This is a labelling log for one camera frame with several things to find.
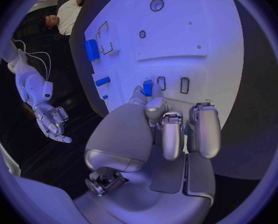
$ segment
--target robotic hand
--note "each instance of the robotic hand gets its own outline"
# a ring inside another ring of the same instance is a hole
[[[45,81],[39,72],[27,64],[25,52],[17,49],[12,41],[2,57],[8,62],[8,68],[15,74],[15,83],[24,102],[27,102],[36,117],[36,121],[42,132],[49,138],[70,143],[71,138],[63,136],[64,123],[68,115],[62,107],[53,107],[48,100],[53,93],[53,83]]]

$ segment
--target wire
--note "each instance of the wire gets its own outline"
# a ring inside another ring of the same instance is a hole
[[[11,39],[12,39],[14,42],[18,42],[18,41],[19,41],[19,42],[22,42],[22,43],[23,43],[23,46],[24,46],[23,51],[24,51],[27,55],[29,55],[29,56],[32,56],[31,54],[37,54],[37,53],[44,53],[44,54],[47,54],[47,56],[49,57],[49,61],[50,61],[49,73],[48,73],[47,66],[46,66],[46,64],[44,63],[44,61],[43,61],[42,59],[40,59],[40,58],[37,57],[37,56],[32,56],[32,57],[37,58],[37,59],[39,59],[39,60],[42,61],[43,65],[44,65],[44,67],[45,67],[45,70],[46,70],[46,81],[48,81],[48,79],[49,79],[49,77],[50,77],[50,73],[51,73],[51,58],[50,58],[49,54],[46,53],[46,52],[43,52],[43,51],[28,53],[28,52],[26,52],[26,44],[25,44],[25,42],[23,42],[22,40],[15,40],[13,37],[11,37]]]

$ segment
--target person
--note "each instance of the person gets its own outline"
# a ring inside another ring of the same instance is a hole
[[[57,26],[60,34],[70,35],[84,1],[67,1],[59,8],[57,15],[48,15],[42,18],[39,23],[40,29],[50,30]]]

